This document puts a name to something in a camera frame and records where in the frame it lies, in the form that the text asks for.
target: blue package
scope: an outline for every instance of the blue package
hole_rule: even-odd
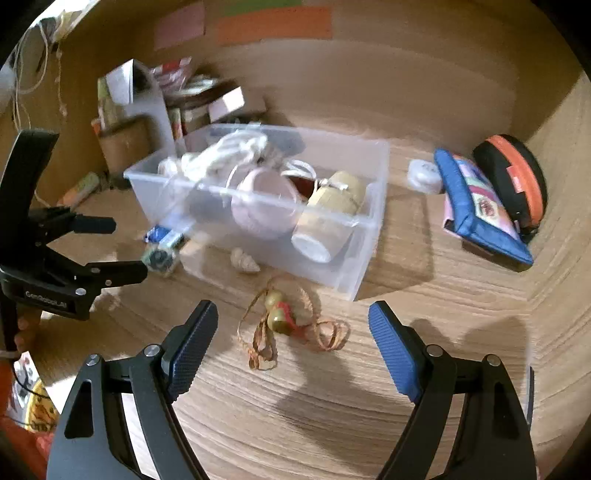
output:
[[[468,159],[458,160],[447,150],[438,149],[435,152],[435,163],[443,179],[443,184],[450,199],[453,209],[454,226],[453,231],[466,240],[480,245],[490,251],[506,255],[525,265],[534,262],[530,251],[515,234],[515,238],[502,229],[485,222],[476,214],[475,201],[471,188],[460,168],[461,162],[470,162]],[[478,180],[490,186],[490,181],[480,171],[476,164],[471,165],[471,172],[479,176]]]
[[[144,236],[144,242],[147,244],[159,244],[162,239],[170,233],[170,228],[156,225],[148,230]]]

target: orange string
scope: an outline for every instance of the orange string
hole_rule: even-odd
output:
[[[252,308],[256,305],[256,303],[259,301],[259,299],[261,297],[267,296],[269,291],[273,289],[274,283],[281,277],[284,277],[284,275],[276,275],[275,277],[271,277],[269,279],[265,288],[259,291],[254,297],[254,299],[252,299],[250,305],[246,308],[246,312],[240,319],[240,322],[238,322],[238,342],[245,348],[246,352],[248,353],[248,364],[252,369],[269,370],[277,366],[277,350],[275,349],[275,346],[272,342],[273,332],[267,325],[269,313],[265,311],[265,314],[259,320],[259,323],[256,327],[252,339],[252,343],[246,342],[242,337],[242,323],[246,320],[246,317],[251,312]],[[296,284],[300,292],[300,298],[304,303],[305,309],[311,313],[311,323],[307,325],[298,326],[298,330],[303,332],[302,338],[306,339],[306,330],[312,328],[314,333],[314,339],[316,340],[316,343],[318,344],[320,350],[322,350],[323,352],[330,352],[342,348],[349,334],[348,326],[343,322],[338,322],[336,320],[331,319],[320,321],[320,313],[315,308],[310,294],[306,291],[306,289],[295,280],[288,277],[286,279]],[[332,334],[330,335],[328,341],[323,337],[320,331],[321,326],[331,327]]]

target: small box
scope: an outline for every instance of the small box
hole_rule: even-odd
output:
[[[261,95],[238,87],[209,105],[209,119],[215,123],[236,117],[259,116],[266,111]]]

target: wooden table surface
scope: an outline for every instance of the wooden table surface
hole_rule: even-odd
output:
[[[184,323],[201,299],[216,303],[219,328],[193,386],[174,409],[212,479],[373,479],[379,474],[413,405],[397,393],[369,333],[367,311],[375,300],[388,301],[426,343],[438,343],[451,355],[480,360],[496,353],[524,393],[529,335],[516,274],[462,250],[457,239],[441,231],[442,196],[425,197],[396,185],[402,184],[403,165],[417,154],[402,148],[392,153],[385,225],[357,301],[307,284],[323,316],[349,324],[342,350],[315,353],[280,337],[278,367],[251,371],[236,341],[236,325],[272,272],[237,274],[228,255],[212,249],[196,266],[186,265],[209,281],[183,268],[166,279],[151,274],[140,285],[104,290],[87,322],[61,317],[42,322],[33,360],[56,406],[63,408],[89,354],[135,355]],[[133,192],[103,192],[79,211],[113,216],[117,231],[68,234],[54,243],[56,250],[80,263],[141,256],[140,239],[149,225]],[[258,306],[249,318],[250,331],[261,312]],[[131,396],[125,405],[142,470],[157,478]],[[457,395],[432,475],[446,464],[461,405]]]

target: wooden wall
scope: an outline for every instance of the wooden wall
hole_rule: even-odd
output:
[[[548,183],[548,212],[527,273],[535,332],[532,439],[548,474],[591,413],[591,82],[557,32],[524,50],[515,135]]]
[[[393,270],[392,276],[417,276],[424,267],[424,277],[404,284],[391,298],[408,315],[426,296],[445,301],[445,308],[434,301],[425,315],[435,318],[436,328],[448,337],[461,338],[467,326],[452,325],[445,315],[492,322],[510,312],[525,322],[524,336],[533,345],[528,360],[537,373],[532,439],[541,470],[548,474],[591,411],[591,301],[586,291],[591,281],[591,83],[528,0],[306,4],[333,7],[332,41],[219,48],[215,24],[224,2],[206,0],[205,37],[154,51],[153,26],[164,11],[160,2],[102,0],[63,45],[67,120],[57,112],[54,57],[43,88],[26,100],[34,126],[62,133],[40,194],[53,202],[86,172],[104,168],[89,125],[96,116],[96,78],[131,57],[155,65],[190,55],[211,71],[263,93],[272,121],[387,138],[391,183],[399,186],[415,155],[427,155],[435,146],[469,154],[488,135],[510,131],[538,156],[550,190],[548,214],[532,244],[532,269],[516,275],[474,260],[459,278],[454,269],[471,257],[446,237],[429,240],[420,250],[430,256],[426,263],[417,259],[416,239],[402,233],[405,248],[386,254],[396,256],[394,265],[408,267]],[[134,18],[137,11],[142,13]],[[14,137],[11,125],[9,114],[0,118],[0,159]],[[393,208],[400,199],[404,195],[391,196]],[[440,202],[429,198],[420,205],[423,226],[437,229]],[[379,283],[372,270],[368,275]],[[452,283],[454,289],[448,288]],[[503,335],[497,331],[495,338]],[[477,343],[498,346],[484,334]],[[462,348],[455,353],[460,355]]]

